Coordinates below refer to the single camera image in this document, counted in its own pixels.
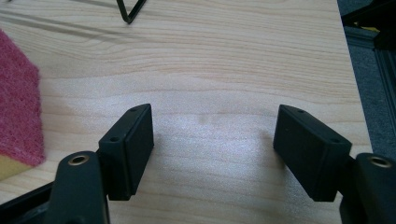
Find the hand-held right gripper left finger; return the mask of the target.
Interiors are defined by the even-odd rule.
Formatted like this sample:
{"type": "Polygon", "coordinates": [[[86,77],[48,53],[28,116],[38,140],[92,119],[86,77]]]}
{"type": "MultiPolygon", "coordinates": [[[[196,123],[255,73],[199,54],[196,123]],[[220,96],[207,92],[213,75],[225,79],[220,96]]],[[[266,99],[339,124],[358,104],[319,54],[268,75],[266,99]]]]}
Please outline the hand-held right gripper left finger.
{"type": "Polygon", "coordinates": [[[106,194],[111,201],[129,201],[154,147],[151,105],[128,109],[99,141],[106,194]]]}

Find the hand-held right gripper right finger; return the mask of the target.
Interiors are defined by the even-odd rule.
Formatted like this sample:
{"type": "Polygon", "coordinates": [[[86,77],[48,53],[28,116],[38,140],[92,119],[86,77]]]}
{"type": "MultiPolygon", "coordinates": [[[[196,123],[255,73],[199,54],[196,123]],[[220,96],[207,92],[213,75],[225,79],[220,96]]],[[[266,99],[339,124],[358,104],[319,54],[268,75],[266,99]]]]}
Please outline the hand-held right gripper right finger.
{"type": "Polygon", "coordinates": [[[335,199],[352,147],[345,137],[300,108],[280,105],[273,147],[311,199],[335,199]]]}

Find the red and yellow scouring sponge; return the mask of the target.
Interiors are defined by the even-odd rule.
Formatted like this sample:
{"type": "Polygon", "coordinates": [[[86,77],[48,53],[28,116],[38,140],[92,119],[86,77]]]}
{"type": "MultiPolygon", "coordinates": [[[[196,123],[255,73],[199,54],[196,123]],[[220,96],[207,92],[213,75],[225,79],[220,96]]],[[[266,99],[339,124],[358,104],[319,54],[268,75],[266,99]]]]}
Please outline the red and yellow scouring sponge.
{"type": "Polygon", "coordinates": [[[0,180],[45,160],[37,67],[0,30],[0,180]]]}

